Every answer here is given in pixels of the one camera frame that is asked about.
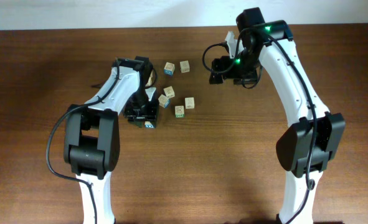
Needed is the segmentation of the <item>wooden block blue side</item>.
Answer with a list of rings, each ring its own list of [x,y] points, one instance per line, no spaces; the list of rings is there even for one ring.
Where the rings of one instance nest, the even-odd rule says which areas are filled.
[[[144,127],[145,128],[155,128],[155,125],[150,121],[145,121],[144,122]]]

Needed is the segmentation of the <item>wooden block blue edge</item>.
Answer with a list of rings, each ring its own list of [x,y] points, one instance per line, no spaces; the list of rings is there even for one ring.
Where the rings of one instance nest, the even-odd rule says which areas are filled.
[[[167,108],[170,104],[170,99],[165,95],[160,95],[158,98],[159,105],[163,108]]]

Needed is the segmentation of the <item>wooden block green side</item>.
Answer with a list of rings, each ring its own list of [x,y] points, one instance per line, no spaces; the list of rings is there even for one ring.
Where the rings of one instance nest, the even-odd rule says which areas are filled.
[[[185,117],[184,114],[184,106],[175,106],[174,107],[175,117],[176,118],[183,118]]]

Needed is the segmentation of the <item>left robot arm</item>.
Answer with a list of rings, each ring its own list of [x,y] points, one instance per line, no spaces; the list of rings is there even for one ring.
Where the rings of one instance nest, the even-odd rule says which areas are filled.
[[[138,127],[155,128],[157,90],[147,86],[154,72],[146,57],[118,58],[99,91],[84,105],[71,105],[65,126],[64,161],[82,194],[84,223],[115,223],[111,173],[120,155],[119,115]]]

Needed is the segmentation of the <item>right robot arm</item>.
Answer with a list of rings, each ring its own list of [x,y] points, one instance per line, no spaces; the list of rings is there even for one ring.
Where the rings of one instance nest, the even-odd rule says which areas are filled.
[[[212,61],[209,83],[233,80],[254,88],[267,72],[284,107],[288,129],[276,143],[285,170],[283,205],[277,223],[312,223],[316,189],[328,162],[333,160],[346,126],[340,113],[332,114],[315,92],[299,60],[289,25],[265,22],[260,8],[244,10],[219,45],[226,56]]]

